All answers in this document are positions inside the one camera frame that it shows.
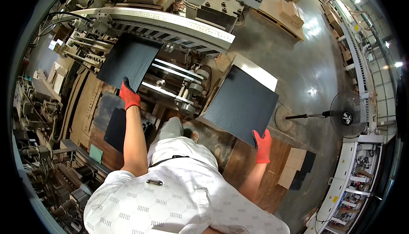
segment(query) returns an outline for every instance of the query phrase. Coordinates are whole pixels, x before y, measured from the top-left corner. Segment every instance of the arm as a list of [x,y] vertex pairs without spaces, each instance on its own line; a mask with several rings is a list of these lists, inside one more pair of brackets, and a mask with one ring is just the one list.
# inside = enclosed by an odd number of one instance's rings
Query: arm
[[138,177],[148,172],[146,141],[139,109],[141,98],[130,88],[126,77],[122,82],[120,97],[125,101],[126,110],[124,166],[121,170]]
[[252,202],[256,200],[258,187],[260,186],[264,171],[267,164],[270,163],[271,147],[271,136],[268,129],[265,130],[263,138],[260,137],[257,131],[253,130],[253,137],[256,141],[257,149],[256,165],[238,189],[238,192]]

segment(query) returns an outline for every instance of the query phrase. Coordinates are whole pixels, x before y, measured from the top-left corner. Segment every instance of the fan grille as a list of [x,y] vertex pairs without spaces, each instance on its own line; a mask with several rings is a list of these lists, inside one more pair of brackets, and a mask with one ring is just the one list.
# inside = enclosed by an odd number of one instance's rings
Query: fan grille
[[[347,125],[343,116],[351,116],[351,122]],[[345,138],[355,138],[366,127],[367,114],[366,103],[359,94],[354,91],[342,91],[337,94],[331,103],[331,123],[335,131]]]

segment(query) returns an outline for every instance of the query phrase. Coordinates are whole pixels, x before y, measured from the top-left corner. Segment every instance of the work glove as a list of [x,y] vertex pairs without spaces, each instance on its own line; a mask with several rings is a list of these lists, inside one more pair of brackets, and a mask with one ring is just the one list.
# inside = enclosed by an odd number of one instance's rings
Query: work glove
[[256,142],[257,157],[256,163],[270,163],[271,136],[268,129],[264,131],[263,137],[260,137],[257,131],[253,130],[253,139]]
[[126,76],[124,76],[122,80],[120,98],[125,101],[125,110],[127,110],[132,105],[136,105],[141,108],[141,98],[132,90],[132,88],[130,88],[129,80]]

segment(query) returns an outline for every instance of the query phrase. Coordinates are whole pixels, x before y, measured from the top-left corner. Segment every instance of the black hose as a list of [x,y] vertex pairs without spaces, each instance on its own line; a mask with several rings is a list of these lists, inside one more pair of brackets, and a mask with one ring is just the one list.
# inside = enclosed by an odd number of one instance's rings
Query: black hose
[[92,20],[89,19],[89,18],[80,16],[80,15],[77,15],[77,14],[74,14],[74,13],[70,13],[70,12],[51,12],[51,13],[48,13],[47,16],[49,16],[49,15],[58,15],[58,14],[72,15],[72,16],[79,17],[81,19],[87,20],[88,22],[92,22]]

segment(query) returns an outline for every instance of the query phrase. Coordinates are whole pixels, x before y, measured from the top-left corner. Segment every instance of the white shirt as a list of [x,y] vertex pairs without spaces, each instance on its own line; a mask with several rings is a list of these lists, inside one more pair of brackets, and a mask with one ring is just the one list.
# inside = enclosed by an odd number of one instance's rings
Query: white shirt
[[139,177],[124,170],[111,172],[85,207],[86,230],[90,234],[145,234],[151,229],[201,234],[210,226],[222,233],[289,233],[283,221],[228,184],[212,153],[191,139],[160,140],[151,146],[148,163],[173,155],[189,158],[167,160]]

